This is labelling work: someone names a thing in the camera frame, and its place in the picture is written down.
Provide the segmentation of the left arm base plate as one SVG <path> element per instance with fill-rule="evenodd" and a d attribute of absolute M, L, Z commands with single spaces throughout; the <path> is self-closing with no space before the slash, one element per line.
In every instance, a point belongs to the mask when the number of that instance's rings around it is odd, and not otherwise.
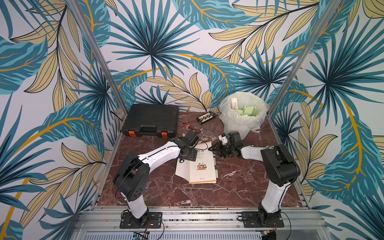
<path fill-rule="evenodd" d="M 126 211 L 121 214 L 120 229 L 160 229 L 162 217 L 162 212 L 147 212 L 137 219 Z"/>

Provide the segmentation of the white bin with plastic bag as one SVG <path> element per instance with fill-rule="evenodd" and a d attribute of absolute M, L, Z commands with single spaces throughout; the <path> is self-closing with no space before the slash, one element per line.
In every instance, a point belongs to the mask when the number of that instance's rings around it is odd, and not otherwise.
<path fill-rule="evenodd" d="M 267 115 L 266 102 L 248 92 L 235 92 L 225 97 L 219 109 L 224 133 L 238 132 L 242 140 L 249 132 L 258 131 Z"/>

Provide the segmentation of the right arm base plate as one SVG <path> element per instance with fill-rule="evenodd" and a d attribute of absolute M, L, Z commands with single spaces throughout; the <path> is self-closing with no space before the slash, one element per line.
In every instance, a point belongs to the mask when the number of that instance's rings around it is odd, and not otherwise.
<path fill-rule="evenodd" d="M 245 228 L 283 228 L 284 222 L 281 212 L 273 214 L 264 212 L 242 212 L 240 215 Z"/>

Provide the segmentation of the black plastic tool case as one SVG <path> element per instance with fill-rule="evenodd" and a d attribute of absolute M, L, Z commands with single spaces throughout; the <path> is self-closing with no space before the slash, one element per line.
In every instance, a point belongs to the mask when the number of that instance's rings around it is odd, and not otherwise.
<path fill-rule="evenodd" d="M 179 107 L 176 105 L 134 104 L 122 127 L 128 137 L 157 136 L 173 138 L 177 135 Z"/>

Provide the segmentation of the black terminal board with connectors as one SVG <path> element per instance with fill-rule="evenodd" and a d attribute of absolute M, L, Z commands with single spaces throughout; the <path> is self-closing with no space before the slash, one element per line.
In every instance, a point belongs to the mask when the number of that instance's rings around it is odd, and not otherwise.
<path fill-rule="evenodd" d="M 209 112 L 206 112 L 203 115 L 197 117 L 197 122 L 202 125 L 202 124 L 205 124 L 205 123 L 213 120 L 215 117 L 216 117 L 216 114 L 209 111 Z"/>

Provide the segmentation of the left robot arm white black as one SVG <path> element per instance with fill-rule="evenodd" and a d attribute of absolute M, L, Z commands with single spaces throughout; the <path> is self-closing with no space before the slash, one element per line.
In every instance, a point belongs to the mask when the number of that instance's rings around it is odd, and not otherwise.
<path fill-rule="evenodd" d="M 195 149 L 198 140 L 198 135 L 194 131 L 189 131 L 184 137 L 172 138 L 151 152 L 138 156 L 127 155 L 113 178 L 113 183 L 117 192 L 126 201 L 129 213 L 135 221 L 144 222 L 148 218 L 149 210 L 143 193 L 151 172 L 174 159 L 194 162 L 198 154 L 198 150 Z"/>

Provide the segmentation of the Chinese picture book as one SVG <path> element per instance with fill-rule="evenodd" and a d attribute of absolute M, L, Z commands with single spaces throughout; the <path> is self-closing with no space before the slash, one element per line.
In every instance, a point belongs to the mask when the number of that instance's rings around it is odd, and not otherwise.
<path fill-rule="evenodd" d="M 214 154 L 208 150 L 212 146 L 209 141 L 206 144 L 197 145 L 198 154 L 195 162 L 178 162 L 176 166 L 176 176 L 189 182 L 189 184 L 212 184 L 217 182 L 218 172 L 216 170 L 216 160 Z"/>

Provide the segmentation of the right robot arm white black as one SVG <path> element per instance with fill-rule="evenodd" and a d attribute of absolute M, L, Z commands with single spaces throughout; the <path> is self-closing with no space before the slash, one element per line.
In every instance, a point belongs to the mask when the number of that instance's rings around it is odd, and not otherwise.
<path fill-rule="evenodd" d="M 269 185 L 259 204 L 257 219 L 263 224 L 267 221 L 277 221 L 280 218 L 284 196 L 301 174 L 298 164 L 285 145 L 245 146 L 240 133 L 230 132 L 228 135 L 220 135 L 219 141 L 208 150 L 221 158 L 237 157 L 244 160 L 262 161 L 269 178 Z"/>

